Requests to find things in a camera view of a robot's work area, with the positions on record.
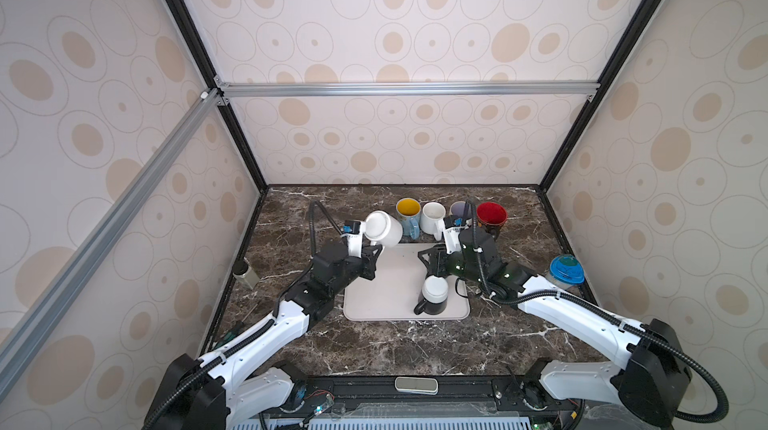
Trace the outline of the black skull mug red inside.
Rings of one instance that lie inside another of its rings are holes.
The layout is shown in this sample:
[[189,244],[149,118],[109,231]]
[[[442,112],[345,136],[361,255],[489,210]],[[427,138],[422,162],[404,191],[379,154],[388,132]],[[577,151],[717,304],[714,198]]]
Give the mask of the black skull mug red inside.
[[476,209],[476,216],[479,226],[494,239],[499,237],[508,219],[507,211],[501,205],[493,202],[479,204]]

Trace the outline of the black and white mug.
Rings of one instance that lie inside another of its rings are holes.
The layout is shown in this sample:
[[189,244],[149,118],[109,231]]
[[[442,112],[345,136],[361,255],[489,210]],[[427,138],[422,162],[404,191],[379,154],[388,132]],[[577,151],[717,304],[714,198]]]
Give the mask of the black and white mug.
[[441,314],[447,307],[449,286],[443,277],[428,276],[421,288],[421,295],[414,307],[415,315]]

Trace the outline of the pink iridescent mug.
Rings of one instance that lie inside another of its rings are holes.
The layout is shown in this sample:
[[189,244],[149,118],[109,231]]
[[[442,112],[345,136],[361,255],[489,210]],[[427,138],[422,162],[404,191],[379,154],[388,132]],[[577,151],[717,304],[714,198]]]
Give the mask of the pink iridescent mug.
[[460,226],[467,226],[472,221],[472,205],[466,201],[454,202],[450,207],[451,220]]

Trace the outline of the white ribbed mug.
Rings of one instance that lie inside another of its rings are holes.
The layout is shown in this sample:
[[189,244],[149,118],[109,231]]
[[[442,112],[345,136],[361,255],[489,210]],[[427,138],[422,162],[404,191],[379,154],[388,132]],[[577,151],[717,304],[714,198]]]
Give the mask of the white ribbed mug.
[[420,228],[423,234],[432,236],[440,241],[443,236],[443,220],[446,217],[445,207],[438,202],[428,202],[422,206]]

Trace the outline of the plain white mug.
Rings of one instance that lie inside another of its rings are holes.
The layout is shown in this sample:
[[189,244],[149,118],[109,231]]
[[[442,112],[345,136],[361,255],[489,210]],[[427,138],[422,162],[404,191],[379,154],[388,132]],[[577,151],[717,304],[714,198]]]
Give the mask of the plain white mug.
[[374,245],[391,248],[402,239],[403,228],[399,221],[384,211],[370,213],[364,221],[364,235]]

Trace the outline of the blue butterfly mug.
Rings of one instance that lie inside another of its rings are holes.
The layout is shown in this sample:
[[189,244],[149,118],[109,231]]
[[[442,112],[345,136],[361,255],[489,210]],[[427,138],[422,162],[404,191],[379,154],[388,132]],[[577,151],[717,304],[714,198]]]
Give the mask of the blue butterfly mug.
[[420,237],[421,205],[413,198],[403,198],[396,204],[396,211],[403,228],[403,237],[417,240]]

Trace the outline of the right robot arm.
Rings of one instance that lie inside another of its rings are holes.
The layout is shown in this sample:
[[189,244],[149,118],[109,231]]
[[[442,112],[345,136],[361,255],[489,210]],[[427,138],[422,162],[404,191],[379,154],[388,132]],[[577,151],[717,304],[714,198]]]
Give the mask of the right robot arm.
[[577,365],[541,358],[519,384],[533,410],[554,400],[593,400],[624,406],[647,424],[671,427],[697,364],[681,349],[666,323],[649,324],[603,310],[498,254],[493,239],[478,242],[465,230],[417,254],[432,288],[454,276],[477,284],[503,306],[539,317],[577,337],[605,362]]

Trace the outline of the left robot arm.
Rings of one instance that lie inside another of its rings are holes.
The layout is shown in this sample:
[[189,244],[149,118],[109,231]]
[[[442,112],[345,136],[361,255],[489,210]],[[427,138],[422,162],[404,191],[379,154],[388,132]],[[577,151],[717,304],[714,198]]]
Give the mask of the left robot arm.
[[352,282],[374,280],[383,250],[380,245],[367,245],[359,255],[352,255],[344,243],[324,245],[257,324],[196,359],[182,355],[171,363],[143,427],[230,429],[285,404],[294,393],[296,379],[279,368],[259,377],[253,377],[253,372],[319,323]]

